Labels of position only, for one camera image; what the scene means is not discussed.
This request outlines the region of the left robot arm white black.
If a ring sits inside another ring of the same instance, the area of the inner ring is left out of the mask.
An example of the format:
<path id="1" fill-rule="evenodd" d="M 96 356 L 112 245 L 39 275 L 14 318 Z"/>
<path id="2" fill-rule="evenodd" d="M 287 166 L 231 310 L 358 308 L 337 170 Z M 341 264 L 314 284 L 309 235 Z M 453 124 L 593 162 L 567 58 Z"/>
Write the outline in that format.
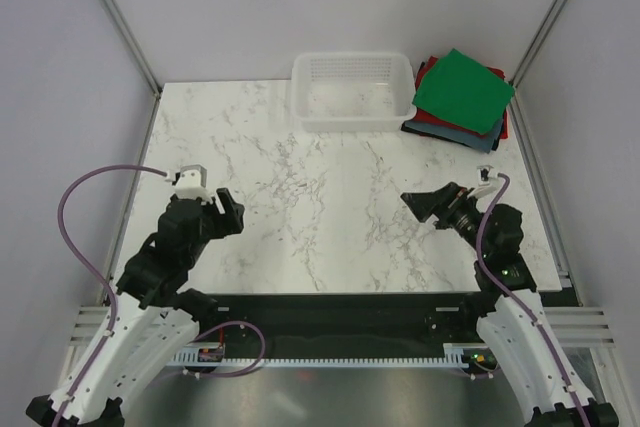
<path id="1" fill-rule="evenodd" d="M 183 286 L 209 242 L 243 231 L 244 211 L 226 188 L 176 189 L 83 357 L 54 392 L 30 401 L 27 416 L 39 426 L 124 425 L 128 404 L 176 353 L 218 332 L 217 301 Z"/>

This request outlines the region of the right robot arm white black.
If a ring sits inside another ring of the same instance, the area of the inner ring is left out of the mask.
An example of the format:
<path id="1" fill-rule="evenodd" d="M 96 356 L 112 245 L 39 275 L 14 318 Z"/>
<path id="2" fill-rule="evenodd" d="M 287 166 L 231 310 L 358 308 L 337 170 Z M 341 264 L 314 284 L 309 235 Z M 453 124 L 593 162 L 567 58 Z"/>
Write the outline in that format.
<path id="1" fill-rule="evenodd" d="M 527 426 L 617 426 L 614 407 L 596 400 L 564 353 L 547 320 L 542 298 L 520 252 L 522 213 L 500 198 L 507 175 L 485 211 L 476 190 L 450 182 L 401 199 L 415 218 L 451 229 L 476 253 L 475 278 L 482 302 L 465 302 L 458 328 L 482 340 L 504 373 Z"/>

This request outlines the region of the green t shirt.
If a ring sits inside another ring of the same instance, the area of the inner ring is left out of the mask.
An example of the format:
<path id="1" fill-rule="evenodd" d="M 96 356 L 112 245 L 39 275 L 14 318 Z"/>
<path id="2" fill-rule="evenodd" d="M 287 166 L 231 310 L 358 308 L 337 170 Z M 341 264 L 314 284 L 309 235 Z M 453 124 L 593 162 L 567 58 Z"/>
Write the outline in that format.
<path id="1" fill-rule="evenodd" d="M 515 89 L 492 69 L 453 49 L 415 89 L 413 105 L 446 122 L 487 134 L 502 118 Z"/>

